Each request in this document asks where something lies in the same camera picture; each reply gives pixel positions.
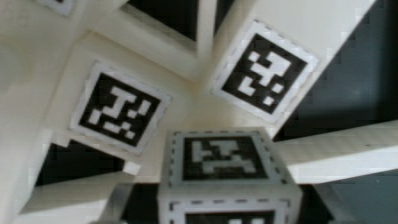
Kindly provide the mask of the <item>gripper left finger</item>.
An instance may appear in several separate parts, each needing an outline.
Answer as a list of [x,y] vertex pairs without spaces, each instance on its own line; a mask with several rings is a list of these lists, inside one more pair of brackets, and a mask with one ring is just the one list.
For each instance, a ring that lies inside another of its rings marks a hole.
[[89,224],[158,224],[158,185],[121,183],[112,191],[99,218]]

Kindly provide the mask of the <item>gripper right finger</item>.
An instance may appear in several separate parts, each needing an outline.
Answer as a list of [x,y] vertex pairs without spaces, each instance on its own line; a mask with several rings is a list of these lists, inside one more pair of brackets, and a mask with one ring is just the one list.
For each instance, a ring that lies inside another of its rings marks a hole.
[[368,224],[360,207],[328,184],[300,184],[298,224]]

